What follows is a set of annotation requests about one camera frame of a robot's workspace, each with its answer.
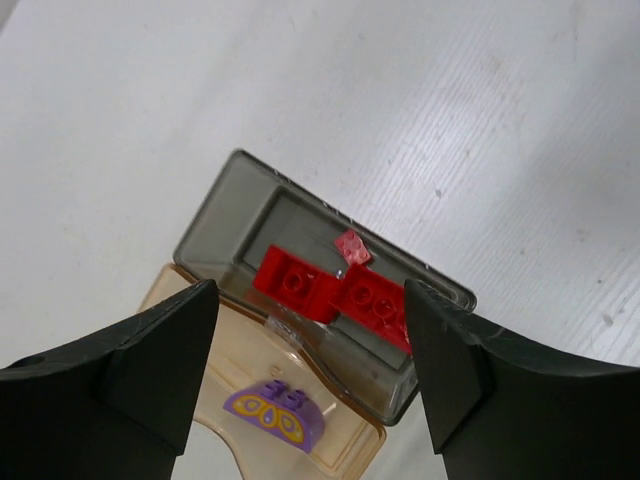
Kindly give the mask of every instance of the white table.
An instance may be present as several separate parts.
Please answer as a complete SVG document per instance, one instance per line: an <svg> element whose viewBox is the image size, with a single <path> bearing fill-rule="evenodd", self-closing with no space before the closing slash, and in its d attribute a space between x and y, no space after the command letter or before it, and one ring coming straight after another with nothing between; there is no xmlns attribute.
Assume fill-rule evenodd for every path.
<svg viewBox="0 0 640 480"><path fill-rule="evenodd" d="M131 314L244 147L491 320L638 365L638 45L636 0L22 0L0 37L0 363ZM210 469L239 478L196 426L175 478ZM445 478L419 400L365 477Z"/></svg>

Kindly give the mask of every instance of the small red piece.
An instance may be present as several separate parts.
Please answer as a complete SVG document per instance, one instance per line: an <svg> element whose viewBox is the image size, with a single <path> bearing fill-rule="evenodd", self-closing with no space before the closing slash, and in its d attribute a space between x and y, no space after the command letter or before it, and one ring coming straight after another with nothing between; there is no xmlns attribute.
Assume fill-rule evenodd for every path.
<svg viewBox="0 0 640 480"><path fill-rule="evenodd" d="M330 323L338 311L329 303L340 280L272 245L264 256L253 286L296 313Z"/></svg>
<svg viewBox="0 0 640 480"><path fill-rule="evenodd" d="M389 343L411 353L404 313L404 288L362 265L352 265L332 305Z"/></svg>
<svg viewBox="0 0 640 480"><path fill-rule="evenodd" d="M364 265L371 260L371 253L354 230L347 230L334 243L349 265Z"/></svg>

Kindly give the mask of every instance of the purple toy brick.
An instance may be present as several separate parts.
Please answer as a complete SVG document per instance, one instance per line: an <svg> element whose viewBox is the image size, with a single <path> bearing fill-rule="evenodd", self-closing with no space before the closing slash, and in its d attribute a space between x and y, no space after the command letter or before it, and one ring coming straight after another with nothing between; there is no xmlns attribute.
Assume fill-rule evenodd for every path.
<svg viewBox="0 0 640 480"><path fill-rule="evenodd" d="M281 380L261 382L231 395L224 409L309 453L324 433L318 406Z"/></svg>

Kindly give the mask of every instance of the yellow printed design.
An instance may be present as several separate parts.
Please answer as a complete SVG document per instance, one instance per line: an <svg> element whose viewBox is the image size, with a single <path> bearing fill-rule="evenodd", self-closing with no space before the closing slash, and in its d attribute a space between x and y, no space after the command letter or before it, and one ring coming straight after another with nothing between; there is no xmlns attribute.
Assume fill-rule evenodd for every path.
<svg viewBox="0 0 640 480"><path fill-rule="evenodd" d="M279 408L256 395L243 395L233 402L233 409L245 417L258 417L265 429L276 428L293 443L304 442L300 421L287 410Z"/></svg>

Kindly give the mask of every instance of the table surface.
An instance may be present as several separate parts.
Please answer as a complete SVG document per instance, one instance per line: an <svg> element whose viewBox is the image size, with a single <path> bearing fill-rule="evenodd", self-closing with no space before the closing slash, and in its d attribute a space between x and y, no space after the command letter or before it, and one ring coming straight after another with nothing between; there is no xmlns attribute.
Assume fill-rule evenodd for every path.
<svg viewBox="0 0 640 480"><path fill-rule="evenodd" d="M639 42L636 0L23 0L0 37L0 363L131 314L243 147L491 320L639 365ZM366 479L446 477L421 408ZM239 474L194 426L174 478Z"/></svg>

